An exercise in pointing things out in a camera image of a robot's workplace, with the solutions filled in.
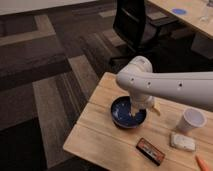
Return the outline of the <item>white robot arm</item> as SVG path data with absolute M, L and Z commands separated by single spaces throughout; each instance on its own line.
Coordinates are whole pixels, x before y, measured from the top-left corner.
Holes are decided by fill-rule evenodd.
M 116 83 L 129 93 L 133 116 L 152 108 L 155 97 L 213 112 L 213 72 L 154 73 L 146 57 L 136 56 L 117 73 Z

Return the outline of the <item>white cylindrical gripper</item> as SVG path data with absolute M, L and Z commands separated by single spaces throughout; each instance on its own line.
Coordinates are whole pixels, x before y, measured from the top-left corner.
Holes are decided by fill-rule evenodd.
M 151 108 L 154 113 L 156 113 L 158 116 L 161 115 L 158 108 L 154 105 L 154 97 L 150 95 L 145 94 L 130 94 L 130 102 L 132 105 L 131 114 L 135 116 L 139 109 L 147 109 Z

